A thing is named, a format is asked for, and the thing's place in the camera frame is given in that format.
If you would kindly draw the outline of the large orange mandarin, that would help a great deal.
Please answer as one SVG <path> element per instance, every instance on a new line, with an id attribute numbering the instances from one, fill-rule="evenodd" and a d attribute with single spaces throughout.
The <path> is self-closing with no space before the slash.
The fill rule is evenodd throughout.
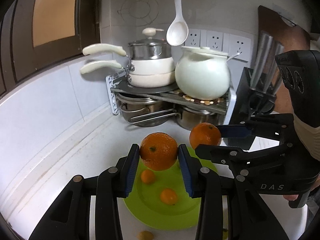
<path id="1" fill-rule="evenodd" d="M 221 139 L 222 136 L 219 129 L 207 122 L 195 126 L 189 135 L 189 143 L 194 150 L 200 144 L 219 146 Z"/>

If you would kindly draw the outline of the small orange mandarin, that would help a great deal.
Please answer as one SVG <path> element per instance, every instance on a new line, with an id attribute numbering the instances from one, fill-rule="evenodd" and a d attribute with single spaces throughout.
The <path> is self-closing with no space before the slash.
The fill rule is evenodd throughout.
<path id="1" fill-rule="evenodd" d="M 150 184 L 153 184 L 155 182 L 156 176 L 155 176 L 155 174 L 154 174 L 154 172 L 152 170 L 144 170 L 140 174 L 140 179 L 144 184 L 150 185 Z"/>

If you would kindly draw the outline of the brown kiwi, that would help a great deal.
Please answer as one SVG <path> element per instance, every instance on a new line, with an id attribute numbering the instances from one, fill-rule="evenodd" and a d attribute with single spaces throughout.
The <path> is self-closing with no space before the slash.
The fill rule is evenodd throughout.
<path id="1" fill-rule="evenodd" d="M 137 238 L 139 240 L 154 240 L 154 235 L 153 235 L 153 233 L 145 230 L 145 231 L 141 231 L 138 234 Z"/>

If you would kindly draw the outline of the green tomato front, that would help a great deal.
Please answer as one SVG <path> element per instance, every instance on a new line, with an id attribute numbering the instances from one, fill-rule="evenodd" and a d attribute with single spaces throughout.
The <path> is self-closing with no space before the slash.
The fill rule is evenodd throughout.
<path id="1" fill-rule="evenodd" d="M 222 231 L 223 231 L 222 239 L 227 240 L 228 239 L 228 229 L 223 228 Z"/>

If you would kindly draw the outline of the black knife block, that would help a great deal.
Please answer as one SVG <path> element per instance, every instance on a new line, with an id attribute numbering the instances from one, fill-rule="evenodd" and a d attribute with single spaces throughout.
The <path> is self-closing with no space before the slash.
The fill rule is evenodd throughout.
<path id="1" fill-rule="evenodd" d="M 274 85 L 269 85 L 264 93 L 264 80 L 266 74 L 263 73 L 255 87 L 250 88 L 253 70 L 244 68 L 236 90 L 236 103 L 233 109 L 230 125 L 239 125 L 242 121 L 247 121 L 256 115 L 268 115 L 275 107 L 276 96 L 273 94 Z"/>

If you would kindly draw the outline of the steel pot under rack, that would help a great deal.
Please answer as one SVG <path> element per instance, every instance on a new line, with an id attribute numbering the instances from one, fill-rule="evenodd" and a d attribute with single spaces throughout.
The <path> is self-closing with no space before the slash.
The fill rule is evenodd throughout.
<path id="1" fill-rule="evenodd" d="M 225 118 L 222 114 L 209 112 L 207 110 L 196 110 L 187 106 L 177 107 L 176 111 L 178 113 L 176 116 L 177 124 L 189 131 L 203 122 L 207 122 L 215 126 L 221 125 Z"/>

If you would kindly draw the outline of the white ceramic pot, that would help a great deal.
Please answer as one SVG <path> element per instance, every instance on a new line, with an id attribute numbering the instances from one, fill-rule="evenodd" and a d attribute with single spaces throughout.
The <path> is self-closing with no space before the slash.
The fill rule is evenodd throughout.
<path id="1" fill-rule="evenodd" d="M 231 85 L 228 61 L 239 56 L 229 56 L 209 47 L 182 47 L 182 57 L 175 68 L 175 80 L 186 95 L 203 100 L 215 100 L 223 96 Z"/>

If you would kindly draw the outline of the green plate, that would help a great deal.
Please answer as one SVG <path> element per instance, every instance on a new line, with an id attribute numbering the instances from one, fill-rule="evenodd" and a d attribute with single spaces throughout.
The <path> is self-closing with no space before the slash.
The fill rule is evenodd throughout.
<path id="1" fill-rule="evenodd" d="M 178 146 L 172 167 L 156 171 L 139 161 L 132 192 L 124 202 L 144 224 L 160 230 L 197 226 L 200 235 L 221 227 L 222 200 L 219 175 Z"/>

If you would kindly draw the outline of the cream saucepan lower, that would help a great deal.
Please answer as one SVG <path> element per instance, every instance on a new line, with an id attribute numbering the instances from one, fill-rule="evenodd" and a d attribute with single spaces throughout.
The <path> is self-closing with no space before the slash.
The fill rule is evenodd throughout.
<path id="1" fill-rule="evenodd" d="M 130 85 L 140 88 L 157 88 L 175 82 L 175 63 L 172 57 L 157 60 L 133 60 L 127 68 L 116 60 L 92 61 L 81 69 L 82 75 L 101 68 L 118 68 L 125 70 Z"/>

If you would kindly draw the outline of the cream saucepan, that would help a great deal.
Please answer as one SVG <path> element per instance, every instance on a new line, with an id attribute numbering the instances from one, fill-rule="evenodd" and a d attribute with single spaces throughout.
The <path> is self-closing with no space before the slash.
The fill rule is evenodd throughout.
<path id="1" fill-rule="evenodd" d="M 116 60 L 100 60 L 92 61 L 85 64 L 81 69 L 81 74 L 88 74 L 100 68 L 118 68 L 124 69 L 127 72 L 134 75 L 156 75 L 167 74 L 175 70 L 175 64 L 172 57 L 163 59 L 130 59 L 121 46 L 115 46 L 107 43 L 96 43 L 86 46 L 82 53 L 84 55 L 92 55 L 96 53 L 116 53 L 119 56 L 127 57 L 129 63 L 126 67 L 123 67 Z"/>
<path id="2" fill-rule="evenodd" d="M 92 61 L 81 69 L 82 75 L 101 68 L 118 68 L 125 70 L 130 85 L 140 88 L 157 88 L 175 82 L 175 63 L 172 57 L 157 60 L 133 60 L 127 68 L 116 60 Z"/>

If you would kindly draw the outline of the white hanging ladle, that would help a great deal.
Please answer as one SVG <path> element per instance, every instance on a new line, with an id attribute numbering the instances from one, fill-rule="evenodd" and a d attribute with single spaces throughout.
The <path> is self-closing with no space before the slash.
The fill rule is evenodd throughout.
<path id="1" fill-rule="evenodd" d="M 182 45 L 189 35 L 188 25 L 182 13 L 182 0 L 174 0 L 176 16 L 167 30 L 167 42 L 171 46 Z"/>

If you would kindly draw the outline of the steel steamer pot with lid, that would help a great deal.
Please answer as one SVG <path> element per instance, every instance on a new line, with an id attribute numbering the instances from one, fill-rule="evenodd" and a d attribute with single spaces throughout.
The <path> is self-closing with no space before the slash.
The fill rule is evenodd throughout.
<path id="1" fill-rule="evenodd" d="M 171 46 L 164 39 L 156 39 L 157 32 L 164 31 L 157 28 L 145 28 L 142 34 L 146 38 L 129 42 L 132 60 L 157 60 L 171 57 Z"/>

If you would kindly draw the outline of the wooden cutting board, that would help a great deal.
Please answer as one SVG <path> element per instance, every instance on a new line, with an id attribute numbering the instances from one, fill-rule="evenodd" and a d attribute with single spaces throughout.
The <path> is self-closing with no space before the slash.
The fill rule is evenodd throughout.
<path id="1" fill-rule="evenodd" d="M 284 52 L 291 50 L 310 50 L 310 35 L 298 25 L 292 25 L 277 12 L 260 5 L 258 7 L 258 42 L 260 33 L 269 33 L 274 41 L 284 46 Z"/>

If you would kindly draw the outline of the white pot rack shelf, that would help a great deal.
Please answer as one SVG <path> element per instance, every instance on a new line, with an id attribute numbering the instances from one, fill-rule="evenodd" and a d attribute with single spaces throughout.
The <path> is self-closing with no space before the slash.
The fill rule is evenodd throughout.
<path id="1" fill-rule="evenodd" d="M 116 95 L 124 94 L 131 98 L 151 98 L 176 105 L 187 106 L 196 110 L 205 110 L 220 116 L 222 124 L 230 122 L 235 103 L 236 92 L 230 87 L 225 95 L 215 100 L 199 100 L 188 98 L 182 93 L 175 83 L 159 88 L 138 88 L 129 85 L 123 70 L 106 77 L 107 91 L 114 114 L 118 114 Z"/>

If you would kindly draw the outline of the dark wooden window cabinet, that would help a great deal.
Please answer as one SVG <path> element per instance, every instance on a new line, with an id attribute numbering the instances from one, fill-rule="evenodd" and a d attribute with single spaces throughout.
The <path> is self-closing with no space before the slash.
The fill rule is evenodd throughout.
<path id="1" fill-rule="evenodd" d="M 100 40 L 100 0 L 1 0 L 1 95 Z"/>

